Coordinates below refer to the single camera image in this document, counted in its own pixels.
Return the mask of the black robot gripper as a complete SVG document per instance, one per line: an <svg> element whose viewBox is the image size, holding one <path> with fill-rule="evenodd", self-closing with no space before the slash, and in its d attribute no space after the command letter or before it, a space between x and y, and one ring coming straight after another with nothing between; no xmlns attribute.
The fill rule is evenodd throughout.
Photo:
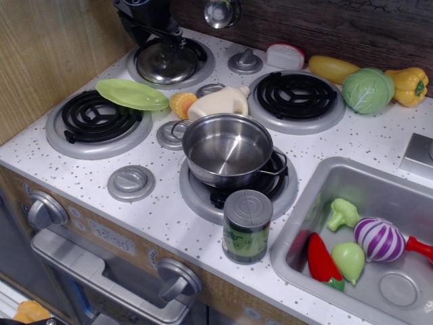
<svg viewBox="0 0 433 325"><path fill-rule="evenodd" d="M162 38L165 60L184 60L183 30L170 13L170 0L114 0L118 17L133 42L143 47L155 35Z"/></svg>

